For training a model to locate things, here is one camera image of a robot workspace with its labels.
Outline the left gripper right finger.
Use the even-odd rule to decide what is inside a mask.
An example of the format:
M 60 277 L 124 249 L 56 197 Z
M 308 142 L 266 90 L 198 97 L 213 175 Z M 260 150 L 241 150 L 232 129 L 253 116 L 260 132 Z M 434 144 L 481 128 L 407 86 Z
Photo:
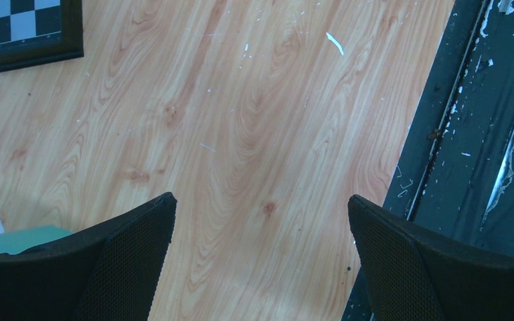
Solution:
M 514 257 L 420 227 L 360 195 L 348 212 L 376 320 L 514 320 Z

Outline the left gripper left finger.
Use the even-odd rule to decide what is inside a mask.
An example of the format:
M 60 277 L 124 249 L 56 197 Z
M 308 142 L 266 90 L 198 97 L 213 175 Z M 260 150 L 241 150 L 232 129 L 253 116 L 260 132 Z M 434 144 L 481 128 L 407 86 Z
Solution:
M 0 320 L 146 320 L 176 208 L 166 192 L 77 233 L 0 253 Z

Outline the green plastic bin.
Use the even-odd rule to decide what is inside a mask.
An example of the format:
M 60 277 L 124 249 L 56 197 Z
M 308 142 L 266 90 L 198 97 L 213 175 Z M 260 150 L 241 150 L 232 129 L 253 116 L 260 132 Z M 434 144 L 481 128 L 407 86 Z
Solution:
M 55 241 L 71 234 L 71 231 L 53 225 L 0 233 L 0 254 L 16 255 L 31 247 Z

